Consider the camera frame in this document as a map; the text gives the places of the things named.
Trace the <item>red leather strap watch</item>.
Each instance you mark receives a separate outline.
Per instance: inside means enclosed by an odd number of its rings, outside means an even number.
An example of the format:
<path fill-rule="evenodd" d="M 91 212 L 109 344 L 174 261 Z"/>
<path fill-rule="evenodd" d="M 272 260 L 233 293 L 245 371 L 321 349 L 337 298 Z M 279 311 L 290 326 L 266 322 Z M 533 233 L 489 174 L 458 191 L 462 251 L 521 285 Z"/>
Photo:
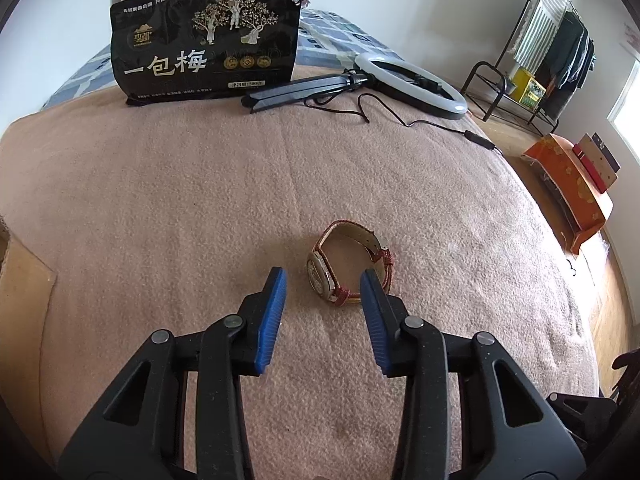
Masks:
<path fill-rule="evenodd" d="M 335 307 L 358 304 L 356 274 L 372 268 L 384 292 L 393 283 L 394 258 L 375 232 L 350 220 L 333 221 L 320 235 L 306 261 L 306 273 L 314 292 Z"/>

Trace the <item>pink bed blanket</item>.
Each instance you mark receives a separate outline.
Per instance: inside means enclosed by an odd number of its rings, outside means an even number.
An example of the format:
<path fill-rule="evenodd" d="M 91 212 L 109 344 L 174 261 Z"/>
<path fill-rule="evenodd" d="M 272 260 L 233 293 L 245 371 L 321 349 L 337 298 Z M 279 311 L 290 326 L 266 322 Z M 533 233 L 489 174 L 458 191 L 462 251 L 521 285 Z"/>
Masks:
<path fill-rule="evenodd" d="M 109 88 L 6 129 L 2 217 L 58 276 L 40 365 L 53 456 L 153 330 L 204 330 L 280 266 L 273 358 L 242 383 L 256 476 L 388 478 L 404 384 L 376 366 L 360 307 L 323 301 L 305 270 L 338 219 L 388 245 L 411 313 L 494 334 L 541 393 L 597 393 L 587 304 L 511 166 L 404 104 L 367 100 L 360 120 L 356 101 L 252 114 Z"/>

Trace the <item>black folded tripod stand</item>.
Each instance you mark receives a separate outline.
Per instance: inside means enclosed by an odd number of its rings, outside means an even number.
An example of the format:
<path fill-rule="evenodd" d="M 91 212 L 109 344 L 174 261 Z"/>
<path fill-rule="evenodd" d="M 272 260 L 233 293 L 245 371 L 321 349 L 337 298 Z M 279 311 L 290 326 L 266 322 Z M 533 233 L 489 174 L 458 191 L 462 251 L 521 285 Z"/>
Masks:
<path fill-rule="evenodd" d="M 304 102 L 316 96 L 333 96 L 342 91 L 352 91 L 362 87 L 368 76 L 354 70 L 340 74 L 297 79 L 282 86 L 247 93 L 241 104 L 252 113 Z"/>

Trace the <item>orange patterned low table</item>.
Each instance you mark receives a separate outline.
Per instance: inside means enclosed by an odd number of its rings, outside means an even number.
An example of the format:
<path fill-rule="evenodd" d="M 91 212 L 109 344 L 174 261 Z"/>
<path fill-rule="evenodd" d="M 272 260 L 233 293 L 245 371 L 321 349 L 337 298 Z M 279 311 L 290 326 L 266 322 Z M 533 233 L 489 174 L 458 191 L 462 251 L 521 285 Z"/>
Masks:
<path fill-rule="evenodd" d="M 555 134 L 547 134 L 530 146 L 521 159 L 541 171 L 560 196 L 560 204 L 570 225 L 565 248 L 578 255 L 582 244 L 601 231 L 613 212 L 608 192 L 600 191 L 575 144 Z"/>

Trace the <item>brown cardboard box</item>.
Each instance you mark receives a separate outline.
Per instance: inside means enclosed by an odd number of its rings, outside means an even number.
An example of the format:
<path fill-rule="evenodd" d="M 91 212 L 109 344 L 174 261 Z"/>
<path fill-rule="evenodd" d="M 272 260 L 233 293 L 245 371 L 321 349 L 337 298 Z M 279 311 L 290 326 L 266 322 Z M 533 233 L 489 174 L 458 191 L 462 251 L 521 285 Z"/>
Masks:
<path fill-rule="evenodd" d="M 44 321 L 55 283 L 51 271 L 1 226 L 1 395 L 24 434 L 46 446 L 40 400 Z"/>

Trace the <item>red and beige boxes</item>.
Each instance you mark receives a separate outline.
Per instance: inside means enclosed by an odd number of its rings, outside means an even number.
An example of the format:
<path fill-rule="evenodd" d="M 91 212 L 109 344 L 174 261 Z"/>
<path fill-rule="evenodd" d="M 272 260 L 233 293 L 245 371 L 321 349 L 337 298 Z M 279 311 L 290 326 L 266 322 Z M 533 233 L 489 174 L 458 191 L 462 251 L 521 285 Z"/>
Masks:
<path fill-rule="evenodd" d="M 573 152 L 585 167 L 600 193 L 606 192 L 617 180 L 620 164 L 597 133 L 585 133 L 573 146 Z"/>

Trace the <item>yellow green box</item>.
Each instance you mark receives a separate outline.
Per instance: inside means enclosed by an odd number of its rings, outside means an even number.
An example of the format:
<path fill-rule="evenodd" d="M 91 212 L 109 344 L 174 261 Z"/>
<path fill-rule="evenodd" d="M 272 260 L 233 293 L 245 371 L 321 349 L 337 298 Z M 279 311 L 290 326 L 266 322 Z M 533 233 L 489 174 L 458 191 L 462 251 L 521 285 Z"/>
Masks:
<path fill-rule="evenodd" d="M 510 97 L 530 110 L 534 110 L 546 94 L 546 88 L 523 67 L 515 73 L 512 82 L 515 88 Z"/>

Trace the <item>black snack bag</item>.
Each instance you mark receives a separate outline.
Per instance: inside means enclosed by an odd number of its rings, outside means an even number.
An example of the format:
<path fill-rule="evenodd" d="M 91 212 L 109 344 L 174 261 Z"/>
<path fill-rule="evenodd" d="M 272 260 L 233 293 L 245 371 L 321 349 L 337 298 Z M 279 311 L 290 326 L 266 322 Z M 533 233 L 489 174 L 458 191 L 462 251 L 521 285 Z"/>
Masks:
<path fill-rule="evenodd" d="M 292 78 L 303 0 L 124 0 L 111 63 L 128 104 L 219 99 Z"/>

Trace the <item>black metal clothes rack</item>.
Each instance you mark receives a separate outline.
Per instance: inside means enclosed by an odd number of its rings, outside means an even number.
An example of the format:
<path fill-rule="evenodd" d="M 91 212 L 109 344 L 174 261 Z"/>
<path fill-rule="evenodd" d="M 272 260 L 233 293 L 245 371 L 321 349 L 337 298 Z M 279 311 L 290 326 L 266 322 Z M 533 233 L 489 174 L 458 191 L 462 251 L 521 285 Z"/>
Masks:
<path fill-rule="evenodd" d="M 462 86 L 462 94 L 480 109 L 483 122 L 499 112 L 513 117 L 524 112 L 522 119 L 535 131 L 540 130 L 536 122 L 543 122 L 552 132 L 558 130 L 561 116 L 554 122 L 540 108 L 541 102 L 530 110 L 514 101 L 510 94 L 515 88 L 512 79 L 520 67 L 535 77 L 567 11 L 575 11 L 582 20 L 572 0 L 526 0 L 495 62 L 475 63 Z"/>

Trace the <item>hanging dark clothes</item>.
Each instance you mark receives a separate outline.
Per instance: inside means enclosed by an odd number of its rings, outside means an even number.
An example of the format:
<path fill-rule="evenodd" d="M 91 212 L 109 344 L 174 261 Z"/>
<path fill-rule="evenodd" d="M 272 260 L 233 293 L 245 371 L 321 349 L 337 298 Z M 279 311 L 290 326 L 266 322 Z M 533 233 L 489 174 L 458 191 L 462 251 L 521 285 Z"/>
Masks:
<path fill-rule="evenodd" d="M 594 41 L 575 11 L 567 11 L 535 78 L 546 89 L 540 108 L 554 122 L 559 119 L 596 64 Z"/>

